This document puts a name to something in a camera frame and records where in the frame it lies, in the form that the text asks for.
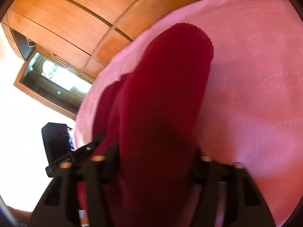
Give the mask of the person's left forearm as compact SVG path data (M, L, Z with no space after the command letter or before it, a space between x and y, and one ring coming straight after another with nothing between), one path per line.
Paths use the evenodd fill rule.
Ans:
M19 224L21 224L22 226L28 225L32 212L18 210L10 206L7 206L7 208L10 211L10 213L14 216L14 218L19 222Z

